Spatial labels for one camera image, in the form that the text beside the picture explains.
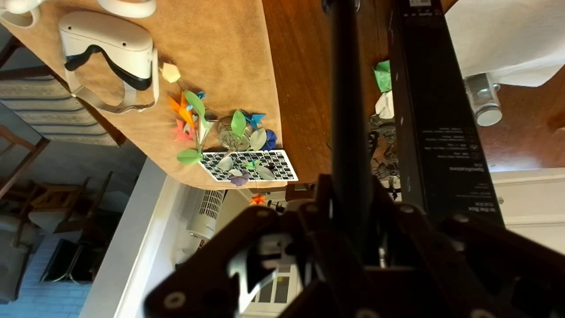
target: screw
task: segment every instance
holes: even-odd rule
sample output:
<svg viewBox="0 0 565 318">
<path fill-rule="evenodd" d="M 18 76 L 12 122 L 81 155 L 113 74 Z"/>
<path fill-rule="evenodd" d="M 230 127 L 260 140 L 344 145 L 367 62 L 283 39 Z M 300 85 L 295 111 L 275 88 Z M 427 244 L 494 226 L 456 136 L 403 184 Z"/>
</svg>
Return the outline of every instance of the screw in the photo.
<svg viewBox="0 0 565 318">
<path fill-rule="evenodd" d="M 456 221 L 457 221 L 457 223 L 470 223 L 470 217 L 464 216 L 464 214 L 457 214 L 457 216 L 456 216 Z"/>
<path fill-rule="evenodd" d="M 355 318 L 378 318 L 378 314 L 367 307 L 357 311 Z"/>
<path fill-rule="evenodd" d="M 470 318 L 496 318 L 491 311 L 486 311 L 482 307 L 475 307 L 471 311 L 471 316 Z"/>
<path fill-rule="evenodd" d="M 173 292 L 164 297 L 162 304 L 166 309 L 178 309 L 187 302 L 187 297 L 182 292 Z"/>
</svg>

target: black metal frame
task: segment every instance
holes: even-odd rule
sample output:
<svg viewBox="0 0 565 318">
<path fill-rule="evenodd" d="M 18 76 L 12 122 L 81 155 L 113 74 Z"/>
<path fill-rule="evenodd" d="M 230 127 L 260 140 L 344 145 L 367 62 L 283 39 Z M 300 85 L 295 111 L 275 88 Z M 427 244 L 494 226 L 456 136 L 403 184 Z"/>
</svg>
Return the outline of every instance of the black metal frame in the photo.
<svg viewBox="0 0 565 318">
<path fill-rule="evenodd" d="M 148 316 L 237 316 L 274 272 L 265 260 L 298 267 L 304 292 L 284 318 L 565 316 L 565 258 L 501 226 L 440 4 L 394 4 L 403 198 L 418 207 L 369 178 L 355 2 L 327 0 L 334 177 L 298 210 L 244 210 L 148 295 Z M 265 254 L 272 235 L 290 240 Z"/>
</svg>

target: white ceramic object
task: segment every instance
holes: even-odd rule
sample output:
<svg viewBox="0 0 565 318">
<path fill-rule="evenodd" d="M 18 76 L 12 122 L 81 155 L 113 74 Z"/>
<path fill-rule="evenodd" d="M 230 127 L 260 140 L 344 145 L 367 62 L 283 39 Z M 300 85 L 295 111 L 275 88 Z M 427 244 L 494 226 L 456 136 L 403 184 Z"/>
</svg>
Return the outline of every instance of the white ceramic object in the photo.
<svg viewBox="0 0 565 318">
<path fill-rule="evenodd" d="M 152 16 L 157 9 L 157 0 L 99 0 L 99 4 L 111 14 L 138 19 Z"/>
<path fill-rule="evenodd" d="M 0 0 L 0 19 L 11 27 L 32 28 L 39 18 L 44 0 Z"/>
</svg>

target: yellow object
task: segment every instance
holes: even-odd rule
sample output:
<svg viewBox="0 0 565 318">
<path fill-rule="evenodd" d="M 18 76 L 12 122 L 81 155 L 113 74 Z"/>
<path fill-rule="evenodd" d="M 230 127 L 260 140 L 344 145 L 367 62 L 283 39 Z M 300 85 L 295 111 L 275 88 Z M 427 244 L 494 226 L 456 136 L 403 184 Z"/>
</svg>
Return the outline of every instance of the yellow object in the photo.
<svg viewBox="0 0 565 318">
<path fill-rule="evenodd" d="M 170 97 L 170 106 L 191 127 L 191 131 L 196 131 L 196 118 L 187 110 L 187 101 L 184 97 L 180 97 L 180 104 L 173 97 Z"/>
</svg>

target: white wall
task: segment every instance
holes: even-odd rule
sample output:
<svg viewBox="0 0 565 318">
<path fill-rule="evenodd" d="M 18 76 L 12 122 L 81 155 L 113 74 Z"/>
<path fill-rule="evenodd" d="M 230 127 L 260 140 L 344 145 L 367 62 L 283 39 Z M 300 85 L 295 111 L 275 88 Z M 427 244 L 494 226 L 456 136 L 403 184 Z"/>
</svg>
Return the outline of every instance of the white wall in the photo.
<svg viewBox="0 0 565 318">
<path fill-rule="evenodd" d="M 565 170 L 493 173 L 507 226 L 565 254 Z"/>
</svg>

